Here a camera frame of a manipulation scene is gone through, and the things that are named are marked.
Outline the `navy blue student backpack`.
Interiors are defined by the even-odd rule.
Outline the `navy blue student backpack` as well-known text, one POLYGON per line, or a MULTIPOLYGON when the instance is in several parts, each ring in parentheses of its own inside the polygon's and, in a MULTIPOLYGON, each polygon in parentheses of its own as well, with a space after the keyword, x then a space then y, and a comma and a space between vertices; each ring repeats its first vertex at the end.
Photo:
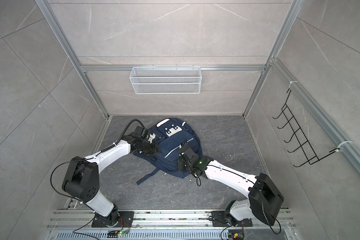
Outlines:
POLYGON ((154 176, 157 172, 163 171, 177 178, 185 178, 190 174, 187 167, 178 167, 179 150, 183 146, 189 146, 194 153, 203 155, 201 140, 192 127, 185 121, 178 118, 167 118, 152 126, 150 132, 155 134, 154 140, 157 142, 160 153, 146 157, 141 151, 133 154, 142 158, 156 169, 137 181, 137 185, 154 176))

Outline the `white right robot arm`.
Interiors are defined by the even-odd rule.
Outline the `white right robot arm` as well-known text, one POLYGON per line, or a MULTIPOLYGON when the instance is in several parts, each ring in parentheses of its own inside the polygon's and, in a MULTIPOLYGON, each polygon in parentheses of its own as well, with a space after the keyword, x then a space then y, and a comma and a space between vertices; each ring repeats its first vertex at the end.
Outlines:
POLYGON ((256 218, 272 227, 284 197, 266 174, 249 175, 229 168, 208 156, 199 156, 190 147, 178 151, 179 168, 188 170, 201 184, 200 177, 220 182, 245 196, 245 200, 230 202, 224 211, 225 223, 236 226, 245 219, 256 218))

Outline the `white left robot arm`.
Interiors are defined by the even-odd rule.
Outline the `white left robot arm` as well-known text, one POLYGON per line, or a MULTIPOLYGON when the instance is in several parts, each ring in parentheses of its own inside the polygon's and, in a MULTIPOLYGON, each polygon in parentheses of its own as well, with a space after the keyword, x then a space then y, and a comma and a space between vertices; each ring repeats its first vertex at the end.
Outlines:
POLYGON ((117 206, 100 191, 100 173, 110 164, 130 153, 151 157, 161 152, 156 134, 138 126, 129 135, 123 135, 103 150, 86 156, 75 157, 69 162, 62 190, 77 198, 95 212, 95 218, 101 219, 108 227, 119 221, 117 206))

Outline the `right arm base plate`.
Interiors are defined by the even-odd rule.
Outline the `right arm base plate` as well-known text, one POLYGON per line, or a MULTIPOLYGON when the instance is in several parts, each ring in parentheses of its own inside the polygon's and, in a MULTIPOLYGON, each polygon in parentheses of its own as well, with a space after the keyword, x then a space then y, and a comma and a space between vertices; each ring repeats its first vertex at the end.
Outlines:
POLYGON ((208 220, 213 223, 214 227, 252 227, 253 214, 248 211, 212 211, 208 220))

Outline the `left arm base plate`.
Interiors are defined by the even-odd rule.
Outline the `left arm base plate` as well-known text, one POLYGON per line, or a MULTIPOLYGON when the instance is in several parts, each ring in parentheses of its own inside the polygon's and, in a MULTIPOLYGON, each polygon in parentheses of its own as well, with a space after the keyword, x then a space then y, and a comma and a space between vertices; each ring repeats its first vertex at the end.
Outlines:
POLYGON ((95 213, 92 228, 120 228, 130 227, 134 219, 134 211, 111 212, 108 217, 95 213))

